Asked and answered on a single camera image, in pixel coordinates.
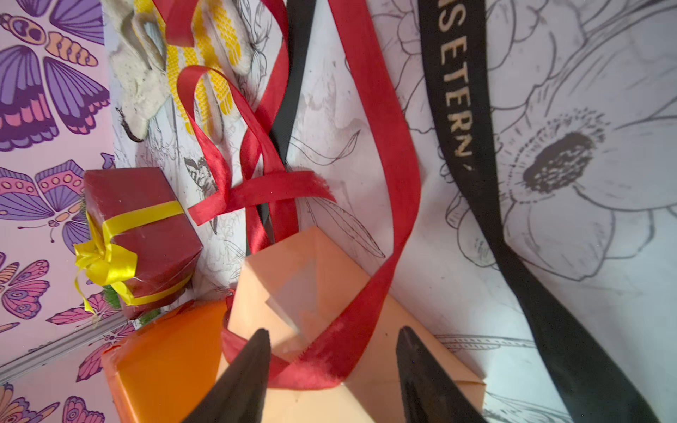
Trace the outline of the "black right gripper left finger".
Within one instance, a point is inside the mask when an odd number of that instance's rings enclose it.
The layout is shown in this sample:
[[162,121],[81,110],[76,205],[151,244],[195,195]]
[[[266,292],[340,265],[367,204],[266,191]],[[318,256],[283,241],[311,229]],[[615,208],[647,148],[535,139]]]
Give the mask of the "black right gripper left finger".
[[259,329],[183,422],[261,422],[271,357],[269,332]]

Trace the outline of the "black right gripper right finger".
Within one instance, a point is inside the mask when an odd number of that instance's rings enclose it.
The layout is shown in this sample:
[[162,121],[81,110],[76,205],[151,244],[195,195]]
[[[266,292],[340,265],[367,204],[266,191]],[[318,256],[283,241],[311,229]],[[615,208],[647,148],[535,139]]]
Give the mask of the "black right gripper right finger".
[[407,423],[485,421],[411,327],[400,329],[396,354]]

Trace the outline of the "large orange gift box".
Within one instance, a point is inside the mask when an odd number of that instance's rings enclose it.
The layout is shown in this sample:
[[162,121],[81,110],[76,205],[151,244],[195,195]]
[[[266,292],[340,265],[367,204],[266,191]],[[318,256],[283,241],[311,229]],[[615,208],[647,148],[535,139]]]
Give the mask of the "large orange gift box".
[[190,301],[102,354],[121,422],[181,422],[216,381],[225,301]]

